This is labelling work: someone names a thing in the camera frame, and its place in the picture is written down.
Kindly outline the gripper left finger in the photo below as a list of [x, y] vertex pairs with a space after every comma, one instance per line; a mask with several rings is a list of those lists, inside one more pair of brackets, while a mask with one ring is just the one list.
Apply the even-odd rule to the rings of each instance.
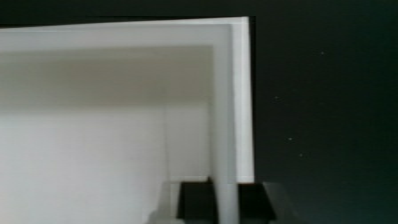
[[185, 224], [217, 224], [215, 189], [210, 181], [181, 183], [176, 218]]

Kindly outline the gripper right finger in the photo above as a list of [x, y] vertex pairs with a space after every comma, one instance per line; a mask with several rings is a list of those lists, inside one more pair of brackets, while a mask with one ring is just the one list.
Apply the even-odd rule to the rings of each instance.
[[276, 212], [265, 187], [260, 183], [238, 185], [240, 224], [270, 224]]

